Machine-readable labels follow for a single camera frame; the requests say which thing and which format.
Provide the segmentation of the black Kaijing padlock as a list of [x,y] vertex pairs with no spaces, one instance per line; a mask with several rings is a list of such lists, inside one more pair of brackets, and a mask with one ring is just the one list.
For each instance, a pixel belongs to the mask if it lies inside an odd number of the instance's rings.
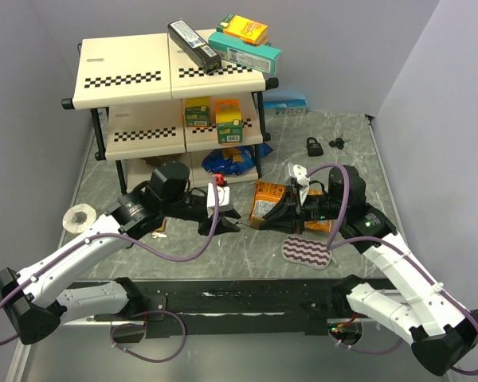
[[323,147],[314,137],[308,137],[306,140],[306,151],[309,157],[323,156]]

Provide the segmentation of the black key bunch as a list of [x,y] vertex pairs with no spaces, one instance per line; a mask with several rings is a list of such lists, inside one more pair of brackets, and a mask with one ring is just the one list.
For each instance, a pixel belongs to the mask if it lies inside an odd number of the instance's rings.
[[350,152],[346,149],[346,144],[348,142],[349,139],[344,139],[342,136],[327,140],[327,143],[330,148],[335,148],[337,150],[341,150],[347,154],[350,154]]

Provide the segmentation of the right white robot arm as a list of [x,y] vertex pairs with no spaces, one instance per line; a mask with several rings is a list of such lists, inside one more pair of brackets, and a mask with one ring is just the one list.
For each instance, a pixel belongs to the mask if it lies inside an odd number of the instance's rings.
[[354,312],[375,320],[407,343],[419,363],[436,376],[452,370],[478,376],[478,310],[453,298],[409,249],[395,225],[366,199],[366,182],[353,166],[325,163],[328,183],[312,195],[313,172],[288,164],[284,195],[259,228],[300,234],[309,221],[334,220],[324,247],[345,245],[372,262],[403,297],[397,302],[366,280],[347,276],[335,286],[332,308],[341,317]]

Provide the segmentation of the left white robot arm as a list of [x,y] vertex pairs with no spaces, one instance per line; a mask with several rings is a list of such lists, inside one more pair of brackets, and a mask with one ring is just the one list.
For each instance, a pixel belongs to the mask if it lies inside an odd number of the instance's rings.
[[240,214],[225,181],[212,176],[207,191],[192,194],[190,171],[181,162],[168,162],[155,169],[149,180],[117,199],[78,237],[43,260],[14,271],[0,271],[0,310],[9,318],[16,335],[25,345],[35,344],[60,325],[80,318],[111,314],[125,320],[136,318],[145,304],[139,288],[127,277],[109,283],[73,289],[72,283],[87,269],[124,248],[137,245],[158,257],[176,263],[202,255],[165,255],[141,238],[160,228],[167,217],[198,223],[206,237],[239,232],[232,224]]

